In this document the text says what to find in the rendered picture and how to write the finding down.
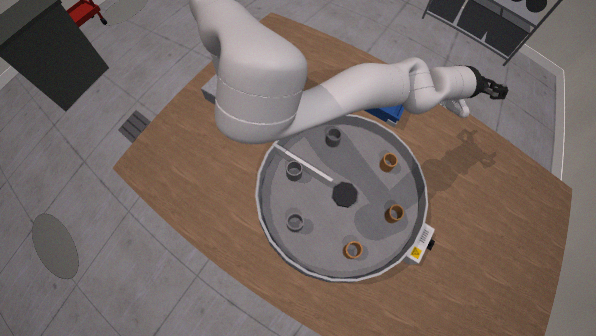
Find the grey metal ring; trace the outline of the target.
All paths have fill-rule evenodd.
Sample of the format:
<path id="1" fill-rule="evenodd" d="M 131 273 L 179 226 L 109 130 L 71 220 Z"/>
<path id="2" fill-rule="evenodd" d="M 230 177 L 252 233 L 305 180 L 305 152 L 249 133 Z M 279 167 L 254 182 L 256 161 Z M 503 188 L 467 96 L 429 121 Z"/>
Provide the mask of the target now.
<path id="1" fill-rule="evenodd" d="M 329 133 L 329 135 L 328 135 L 328 133 Z M 334 140 L 334 139 L 331 139 L 329 136 L 335 136 L 339 139 Z M 341 137 L 342 137 L 342 132 L 338 128 L 333 127 L 327 131 L 325 142 L 329 147 L 335 148 L 339 145 Z"/>
<path id="2" fill-rule="evenodd" d="M 289 170 L 292 169 L 292 168 L 297 168 L 297 169 L 299 169 L 300 172 L 298 174 L 295 174 L 295 175 L 289 173 Z M 294 161 L 290 161 L 287 164 L 287 166 L 286 166 L 286 175 L 287 175 L 287 178 L 289 180 L 291 180 L 291 181 L 298 181 L 302 177 L 302 170 L 303 170 L 303 167 L 302 167 L 302 164 L 300 162 L 295 161 L 295 160 Z"/>
<path id="3" fill-rule="evenodd" d="M 302 222 L 302 225 L 301 225 L 299 228 L 292 228 L 292 227 L 290 227 L 288 223 L 289 223 L 290 219 L 292 219 L 292 218 L 298 218 L 298 219 L 300 219 L 300 220 L 301 220 L 301 222 Z M 303 218 L 303 217 L 302 217 L 302 215 L 300 215 L 299 213 L 292 213 L 292 214 L 290 214 L 290 215 L 287 217 L 287 220 L 286 220 L 286 222 L 287 222 L 287 227 L 289 227 L 289 230 L 290 230 L 291 232 L 299 232 L 299 231 L 300 231 L 300 230 L 303 228 L 303 224 L 304 224 L 304 218 Z"/>

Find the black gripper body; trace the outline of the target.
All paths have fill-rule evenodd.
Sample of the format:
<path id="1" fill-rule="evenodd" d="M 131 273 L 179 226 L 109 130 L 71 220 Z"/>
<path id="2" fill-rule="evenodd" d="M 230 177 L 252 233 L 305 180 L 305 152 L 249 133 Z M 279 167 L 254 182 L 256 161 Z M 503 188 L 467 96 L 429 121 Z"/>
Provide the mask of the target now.
<path id="1" fill-rule="evenodd" d="M 484 88 L 485 87 L 489 88 L 488 82 L 482 81 L 481 74 L 479 73 L 479 71 L 476 68 L 474 68 L 472 66 L 466 66 L 466 67 L 470 68 L 473 71 L 473 73 L 475 74 L 475 77 L 476 77 L 476 82 L 477 82 L 475 92 L 469 98 L 477 96 L 480 92 L 486 93 L 486 91 L 484 91 Z"/>

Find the bronze bushing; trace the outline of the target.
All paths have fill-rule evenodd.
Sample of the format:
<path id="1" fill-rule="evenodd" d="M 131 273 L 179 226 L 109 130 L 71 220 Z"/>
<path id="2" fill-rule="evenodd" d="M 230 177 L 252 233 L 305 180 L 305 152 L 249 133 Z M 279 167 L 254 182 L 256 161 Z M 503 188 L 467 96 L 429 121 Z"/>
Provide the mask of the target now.
<path id="1" fill-rule="evenodd" d="M 385 160 L 388 160 L 392 166 L 388 165 Z M 393 153 L 386 153 L 380 161 L 379 166 L 382 171 L 390 172 L 396 166 L 397 162 L 397 157 Z"/>
<path id="2" fill-rule="evenodd" d="M 357 248 L 357 254 L 356 254 L 356 256 L 354 256 L 354 257 L 353 257 L 353 256 L 350 256 L 350 255 L 348 254 L 348 252 L 347 252 L 347 248 L 348 248 L 348 246 L 349 246 L 349 245 L 354 245 L 354 246 L 356 246 L 356 248 Z M 348 243 L 347 245 L 345 245 L 345 246 L 344 246 L 344 248 L 343 248 L 343 255 L 344 255 L 344 256 L 345 256 L 347 259 L 354 259 L 354 258 L 357 258 L 357 257 L 359 257 L 359 256 L 362 254 L 362 251 L 363 251 L 362 245 L 361 245 L 359 242 L 357 242 L 357 241 L 352 241 L 352 242 L 350 242 L 350 243 Z"/>
<path id="3" fill-rule="evenodd" d="M 392 217 L 391 210 L 394 210 L 397 213 L 397 219 Z M 384 215 L 385 220 L 389 223 L 395 223 L 398 220 L 400 220 L 401 218 L 403 218 L 403 216 L 404 216 L 404 210 L 403 210 L 402 206 L 397 205 L 397 204 L 391 206 L 388 210 L 386 210 L 385 215 Z"/>

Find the grey round turntable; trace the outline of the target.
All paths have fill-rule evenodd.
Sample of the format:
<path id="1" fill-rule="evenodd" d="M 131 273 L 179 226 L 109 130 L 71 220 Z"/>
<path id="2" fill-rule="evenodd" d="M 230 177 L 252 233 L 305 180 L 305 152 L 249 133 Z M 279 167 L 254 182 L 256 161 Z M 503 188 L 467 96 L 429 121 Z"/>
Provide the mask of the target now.
<path id="1" fill-rule="evenodd" d="M 333 127 L 342 132 L 335 148 L 325 142 Z M 390 172 L 379 166 L 386 153 L 398 159 Z M 294 160 L 303 167 L 298 181 L 286 175 Z M 419 264 L 435 243 L 434 228 L 425 223 L 427 185 L 419 162 L 393 131 L 358 115 L 275 141 L 258 171 L 255 198 L 271 247 L 297 271 L 325 282 L 368 279 L 401 261 Z M 395 204 L 402 206 L 404 216 L 389 223 L 384 215 Z M 299 232 L 287 228 L 287 217 L 294 212 L 304 218 Z M 363 251 L 347 259 L 343 248 L 351 241 L 361 243 Z"/>

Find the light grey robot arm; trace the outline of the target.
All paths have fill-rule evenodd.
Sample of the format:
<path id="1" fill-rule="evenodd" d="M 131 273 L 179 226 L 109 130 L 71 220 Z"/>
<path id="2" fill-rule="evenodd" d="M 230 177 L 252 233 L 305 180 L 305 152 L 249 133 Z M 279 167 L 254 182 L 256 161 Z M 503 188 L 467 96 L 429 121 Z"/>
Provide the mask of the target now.
<path id="1" fill-rule="evenodd" d="M 401 104 L 411 114 L 440 104 L 460 118 L 469 116 L 464 99 L 477 82 L 466 66 L 429 70 L 417 57 L 363 63 L 303 91 L 308 66 L 302 52 L 240 3 L 189 0 L 189 5 L 216 66 L 215 122 L 233 141 L 270 143 L 351 113 Z"/>

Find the blue open crate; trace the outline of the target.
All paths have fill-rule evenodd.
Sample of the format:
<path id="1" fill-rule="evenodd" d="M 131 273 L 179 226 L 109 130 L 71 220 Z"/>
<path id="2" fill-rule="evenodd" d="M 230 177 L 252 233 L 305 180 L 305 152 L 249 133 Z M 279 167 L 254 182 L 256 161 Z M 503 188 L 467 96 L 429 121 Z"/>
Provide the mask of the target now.
<path id="1" fill-rule="evenodd" d="M 404 111 L 404 108 L 402 106 L 401 109 L 401 105 L 399 106 L 394 106 L 394 107 L 384 107 L 384 108 L 377 108 L 377 109 L 367 109 L 364 110 L 372 115 L 374 115 L 375 117 L 383 120 L 384 122 L 386 122 L 386 124 L 395 127 L 397 124 L 397 121 L 400 120 L 400 117 Z M 390 112 L 389 112 L 390 111 Z M 392 112 L 392 113 L 391 113 Z M 394 114 L 393 114 L 394 113 Z"/>

